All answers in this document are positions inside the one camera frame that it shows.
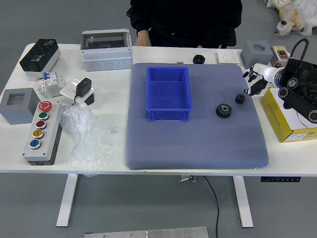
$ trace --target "gray floor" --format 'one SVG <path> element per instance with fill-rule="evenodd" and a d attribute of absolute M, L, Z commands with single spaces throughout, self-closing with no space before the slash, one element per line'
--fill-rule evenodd
<path fill-rule="evenodd" d="M 291 51 L 301 35 L 278 39 L 278 12 L 262 0 L 242 0 L 241 49 L 246 40 L 267 40 Z M 0 90 L 23 49 L 39 38 L 79 44 L 83 30 L 129 28 L 129 0 L 2 1 L 0 8 Z M 317 33 L 309 37 L 304 60 L 317 64 Z M 303 47 L 294 54 L 299 59 Z M 204 178 L 179 183 L 176 176 L 80 176 L 68 228 L 56 228 L 67 175 L 0 174 L 1 238 L 83 238 L 84 233 L 207 226 L 215 237 L 215 199 Z M 261 183 L 245 178 L 254 228 L 243 229 L 230 177 L 208 177 L 219 200 L 219 238 L 317 237 L 317 178 L 300 183 Z"/>

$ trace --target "plastic bag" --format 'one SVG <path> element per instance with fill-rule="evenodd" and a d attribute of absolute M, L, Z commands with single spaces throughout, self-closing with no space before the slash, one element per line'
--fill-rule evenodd
<path fill-rule="evenodd" d="M 61 126 L 75 142 L 71 165 L 87 177 L 98 175 L 113 151 L 110 126 L 94 116 L 86 103 L 67 108 Z"/>
<path fill-rule="evenodd" d="M 303 36 L 311 36 L 312 28 L 317 27 L 316 0 L 268 0 L 266 6 L 276 7 L 281 21 L 287 22 L 283 31 L 278 29 L 279 36 L 287 35 L 291 30 Z"/>

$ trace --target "yellow box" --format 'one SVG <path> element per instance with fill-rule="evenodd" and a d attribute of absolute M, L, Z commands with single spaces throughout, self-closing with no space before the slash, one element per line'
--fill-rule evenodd
<path fill-rule="evenodd" d="M 261 105 L 279 142 L 317 139 L 317 124 L 311 123 L 293 108 L 284 109 L 278 90 L 269 88 L 261 99 Z"/>

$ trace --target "gray padded mat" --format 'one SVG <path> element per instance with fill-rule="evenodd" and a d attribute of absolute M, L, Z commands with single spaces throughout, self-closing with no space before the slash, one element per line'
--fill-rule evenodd
<path fill-rule="evenodd" d="M 189 121 L 147 121 L 148 66 L 185 66 L 193 110 Z M 127 125 L 127 165 L 131 169 L 253 169 L 268 165 L 268 154 L 252 98 L 235 98 L 247 83 L 241 68 L 218 64 L 138 63 L 132 67 Z M 232 107 L 219 118 L 220 103 Z"/>

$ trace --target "black cable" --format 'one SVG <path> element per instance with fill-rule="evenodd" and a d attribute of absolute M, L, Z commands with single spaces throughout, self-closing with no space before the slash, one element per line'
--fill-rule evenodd
<path fill-rule="evenodd" d="M 308 41 L 306 38 L 301 39 L 299 42 L 297 42 L 297 43 L 295 44 L 295 46 L 294 46 L 293 49 L 292 49 L 291 55 L 289 56 L 290 58 L 292 58 L 293 53 L 294 53 L 296 47 L 297 47 L 302 41 L 305 41 L 305 47 L 304 47 L 304 50 L 303 50 L 303 53 L 302 53 L 302 56 L 301 56 L 301 60 L 303 60 L 303 58 L 304 58 L 304 56 L 305 56 L 305 54 L 306 54 L 306 50 L 307 50 L 308 45 L 309 45 L 309 41 Z"/>
<path fill-rule="evenodd" d="M 212 188 L 212 185 L 210 184 L 209 180 L 206 178 L 206 176 L 203 176 L 203 177 L 207 180 L 207 182 L 208 182 L 210 188 L 212 189 L 213 194 L 214 194 L 214 197 L 215 197 L 215 199 L 216 199 L 216 203 L 217 203 L 216 238 L 218 238 L 218 221 L 219 221 L 219 205 L 218 205 L 218 199 L 217 199 L 216 193 L 214 192 L 214 189 Z"/>
<path fill-rule="evenodd" d="M 77 96 L 78 95 L 76 94 L 75 97 L 74 97 L 74 103 L 72 105 L 75 105 Z"/>

